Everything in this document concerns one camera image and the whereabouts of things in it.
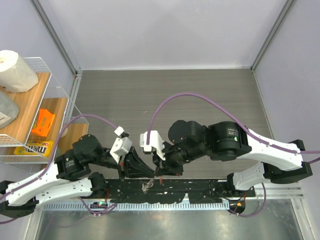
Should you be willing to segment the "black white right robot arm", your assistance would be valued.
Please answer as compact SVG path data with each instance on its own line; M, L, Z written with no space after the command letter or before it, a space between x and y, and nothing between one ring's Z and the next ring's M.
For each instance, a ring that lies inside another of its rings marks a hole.
M165 142L156 130L145 133L144 150L152 150L156 176L181 176L183 166L201 157L229 162L249 159L257 163L227 176L226 191L238 197L257 184L291 184L313 175L310 163L301 156L302 141L281 143L243 130L233 121L209 126L177 120Z

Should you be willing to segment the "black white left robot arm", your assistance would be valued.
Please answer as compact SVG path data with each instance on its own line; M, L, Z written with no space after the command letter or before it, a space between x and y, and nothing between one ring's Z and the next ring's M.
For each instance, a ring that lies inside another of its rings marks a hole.
M2 181L1 215L17 219L32 214L41 205L63 199L106 197L106 179L101 173L92 173L90 165L117 170L121 179L155 176L127 136L116 138L112 148L106 148L87 134L45 169L21 181Z

